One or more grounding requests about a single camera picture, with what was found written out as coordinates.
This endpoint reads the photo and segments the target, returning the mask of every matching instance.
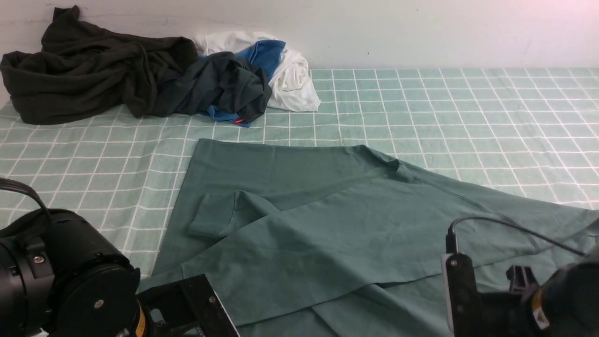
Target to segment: fabric fold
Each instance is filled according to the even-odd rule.
[[[2,57],[4,86],[23,122],[62,124],[123,103],[135,117],[148,115],[157,83],[198,58],[187,38],[119,34],[79,21],[79,15],[78,6],[55,8],[41,52]]]
[[[214,202],[202,205],[207,195]],[[454,219],[474,215],[505,216],[582,250],[599,234],[597,211],[459,182],[364,146],[200,140],[140,289],[204,273],[247,336],[276,335],[282,322],[309,335],[445,336],[444,237]],[[509,286],[509,263],[548,277],[574,259],[495,224],[463,223],[458,237],[494,289]]]
[[[278,40],[263,32],[220,32],[196,35],[195,41],[203,55],[230,51],[238,53],[258,41]],[[268,106],[293,112],[318,111],[320,99],[310,78],[308,61],[297,50],[285,47],[279,66],[268,83],[273,95]]]

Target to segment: wire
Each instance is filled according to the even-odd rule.
[[[539,233],[537,233],[535,231],[532,231],[530,229],[524,228],[524,227],[522,227],[522,226],[520,226],[518,224],[507,222],[507,221],[503,221],[503,220],[499,220],[499,219],[488,218],[488,217],[485,217],[485,216],[467,216],[465,218],[456,219],[456,220],[454,220],[451,223],[451,225],[449,226],[449,229],[447,230],[447,236],[445,237],[445,244],[446,244],[446,249],[447,249],[447,253],[448,254],[457,254],[458,253],[458,238],[457,238],[457,236],[455,234],[455,227],[460,222],[463,222],[463,221],[466,221],[466,220],[485,220],[485,221],[494,222],[496,224],[502,224],[502,225],[505,225],[505,226],[508,226],[508,227],[511,227],[511,228],[515,228],[515,229],[517,229],[519,231],[522,231],[524,233],[530,234],[532,236],[536,236],[539,239],[545,240],[545,241],[547,241],[547,242],[549,242],[549,243],[551,243],[551,244],[553,244],[553,245],[555,245],[557,247],[565,249],[565,250],[567,250],[567,251],[569,251],[569,252],[571,252],[573,254],[576,254],[576,255],[579,255],[579,256],[582,256],[582,257],[586,257],[586,254],[583,253],[583,252],[581,252],[581,251],[578,251],[578,250],[576,250],[576,249],[574,249],[572,247],[564,245],[563,243],[559,243],[559,242],[557,242],[557,241],[555,241],[555,240],[553,240],[553,239],[551,239],[549,237],[546,237],[545,235],[542,235],[542,234],[539,234]]]
[[[14,234],[15,239],[18,240],[19,242],[23,243],[29,239],[32,239],[35,236],[38,236],[44,230],[46,230],[46,228],[50,224],[52,224],[53,220],[52,220],[52,215],[50,213],[50,210],[46,207],[46,205],[44,204],[44,202],[42,201],[40,196],[37,194],[37,192],[35,192],[35,190],[33,188],[31,188],[30,186],[28,186],[22,182],[18,182],[16,180],[0,178],[0,190],[16,192],[16,193],[20,193],[20,194],[23,194],[23,195],[26,195],[26,196],[32,198],[40,206],[40,211],[42,211],[42,213],[44,213],[45,216],[48,218],[47,222],[44,222],[41,225],[37,225],[35,227],[27,228],[23,232],[21,232],[22,227],[27,224],[20,224],[18,227],[15,227],[17,225],[17,223],[13,223],[13,224],[9,225],[8,227],[0,230],[0,234],[2,237],[4,237],[7,234]]]

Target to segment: grid pattern sheet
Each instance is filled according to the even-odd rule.
[[[199,138],[365,144],[466,182],[599,208],[599,69],[313,70],[318,112],[269,109],[249,129],[203,116],[135,119],[126,107],[66,125],[0,110],[0,174],[72,209],[151,273]],[[0,218],[33,201],[1,192]]]

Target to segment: clothing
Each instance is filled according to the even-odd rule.
[[[251,123],[264,114],[270,95],[263,69],[231,52],[216,53],[197,59],[183,75],[170,71],[158,87],[151,115],[195,115],[218,106]]]
[[[237,53],[261,40],[276,40],[263,32],[222,32],[196,36],[196,43],[203,55],[228,50]],[[318,111],[320,99],[310,78],[308,61],[300,52],[285,47],[279,66],[268,85],[273,96],[268,106],[294,112]]]
[[[285,48],[285,42],[277,40],[261,40],[254,45],[236,53],[239,58],[248,60],[254,67],[262,68],[268,80],[272,78],[275,69],[279,66],[281,52]],[[205,115],[208,114],[215,121],[230,121],[241,127],[248,128],[245,122],[236,113],[231,113],[218,106],[210,106]]]
[[[586,251],[598,211],[508,195],[365,146],[295,148],[200,140],[153,276],[205,273],[242,336],[450,336],[441,255],[462,216],[510,218]],[[511,264],[544,282],[576,259],[512,228],[457,230],[481,291]]]
[[[42,51],[4,55],[0,71],[23,122],[61,124],[124,103],[136,117],[154,109],[157,83],[198,59],[183,37],[118,34],[79,21],[78,6],[55,8]]]
[[[270,81],[279,67],[279,60],[284,49],[284,41],[260,40],[235,55],[247,59],[254,67],[264,69],[266,77]]]

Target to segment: mattress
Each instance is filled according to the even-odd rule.
[[[364,144],[455,179],[599,208],[599,69],[312,70],[317,112],[269,109],[251,128],[123,106],[65,125],[0,110],[0,175],[76,211],[152,272],[196,141]],[[6,224],[35,209],[1,192]]]

